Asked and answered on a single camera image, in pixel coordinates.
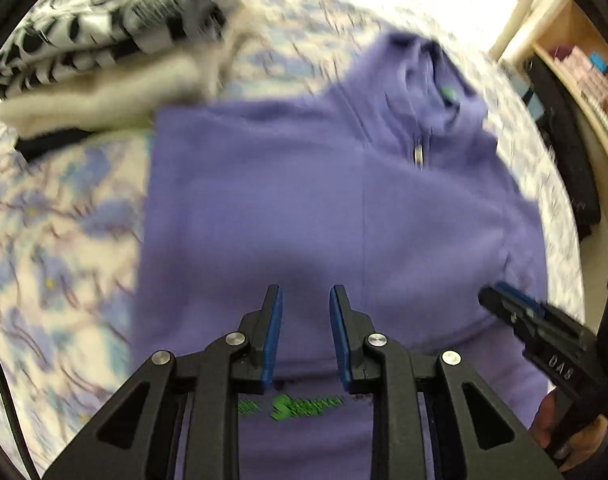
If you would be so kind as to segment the right hand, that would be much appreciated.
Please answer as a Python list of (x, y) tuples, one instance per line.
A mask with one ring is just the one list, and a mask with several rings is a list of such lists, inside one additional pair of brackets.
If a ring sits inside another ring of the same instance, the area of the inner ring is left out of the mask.
[(598, 452), (608, 433), (608, 418), (602, 414), (592, 422), (568, 424), (558, 412), (562, 395), (551, 390), (541, 401), (529, 434), (545, 450), (552, 452), (561, 472), (569, 471)]

